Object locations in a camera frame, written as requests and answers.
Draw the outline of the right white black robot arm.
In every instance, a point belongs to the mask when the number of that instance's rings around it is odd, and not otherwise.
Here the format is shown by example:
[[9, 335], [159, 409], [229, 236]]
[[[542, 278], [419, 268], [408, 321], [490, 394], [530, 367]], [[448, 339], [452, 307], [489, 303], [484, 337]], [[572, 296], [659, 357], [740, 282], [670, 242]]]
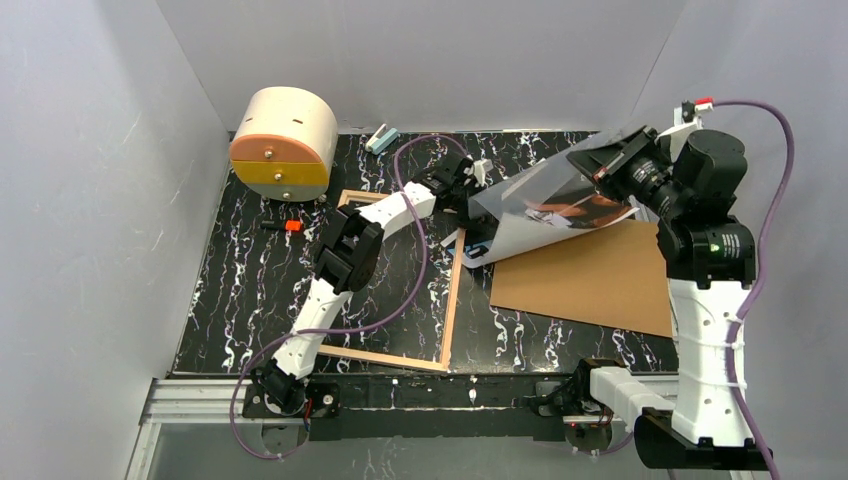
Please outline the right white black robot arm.
[[773, 454], [744, 403], [741, 309], [753, 294], [757, 251], [731, 208], [747, 167], [738, 138], [696, 126], [644, 127], [528, 171], [529, 178], [580, 175], [610, 199], [635, 199], [649, 209], [678, 318], [674, 401], [619, 361], [584, 359], [568, 379], [539, 385], [527, 399], [536, 414], [588, 414], [597, 407], [625, 422], [641, 462], [652, 469], [773, 469]]

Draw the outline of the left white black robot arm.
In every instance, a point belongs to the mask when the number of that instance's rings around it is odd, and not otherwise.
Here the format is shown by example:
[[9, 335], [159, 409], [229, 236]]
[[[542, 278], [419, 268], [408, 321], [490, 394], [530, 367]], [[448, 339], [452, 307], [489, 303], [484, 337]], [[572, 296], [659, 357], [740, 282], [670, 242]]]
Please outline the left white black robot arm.
[[333, 213], [293, 326], [276, 341], [268, 362], [249, 371], [260, 402], [276, 406], [285, 417], [305, 409], [306, 379], [320, 345], [335, 333], [332, 324], [353, 294], [370, 282], [384, 240], [408, 225], [421, 229], [435, 212], [449, 210], [466, 220], [469, 200], [484, 189], [491, 169], [488, 160], [450, 156], [375, 203], [343, 205]]

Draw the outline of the white wooden picture frame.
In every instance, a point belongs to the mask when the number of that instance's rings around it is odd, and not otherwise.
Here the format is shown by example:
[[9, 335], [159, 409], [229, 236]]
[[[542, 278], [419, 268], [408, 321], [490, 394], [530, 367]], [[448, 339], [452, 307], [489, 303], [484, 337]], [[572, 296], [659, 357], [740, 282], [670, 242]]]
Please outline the white wooden picture frame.
[[[372, 204], [383, 200], [388, 196], [389, 195], [385, 193], [343, 189], [340, 193], [337, 206], [341, 207], [347, 205], [351, 201], [360, 202], [363, 204]], [[466, 231], [460, 228], [457, 229], [455, 233], [446, 238], [446, 240], [453, 240], [455, 252], [457, 249], [461, 252], [465, 244], [465, 237]], [[353, 348], [338, 347], [327, 344], [322, 344], [320, 346], [318, 350], [319, 355], [356, 360], [361, 362], [367, 362], [369, 364], [378, 364], [395, 368], [423, 370], [427, 372], [437, 373], [448, 372], [451, 359], [453, 331], [455, 326], [455, 316], [462, 267], [462, 258], [457, 258], [456, 256], [454, 256], [453, 264], [451, 267], [451, 278], [448, 290], [447, 306], [443, 321], [443, 331], [440, 344], [440, 357], [438, 361], [427, 361], [423, 359], [390, 355], [381, 352], [357, 350]]]

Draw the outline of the printed photo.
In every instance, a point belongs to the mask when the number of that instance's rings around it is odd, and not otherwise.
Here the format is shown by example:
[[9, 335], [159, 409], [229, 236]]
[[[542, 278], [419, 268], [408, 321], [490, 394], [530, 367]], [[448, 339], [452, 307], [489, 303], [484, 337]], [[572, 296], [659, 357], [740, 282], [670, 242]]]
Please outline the printed photo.
[[469, 216], [494, 221], [480, 235], [466, 232], [463, 264], [475, 269], [552, 243], [615, 225], [638, 212], [628, 200], [603, 196], [567, 155], [622, 138], [596, 133], [498, 182], [469, 200]]

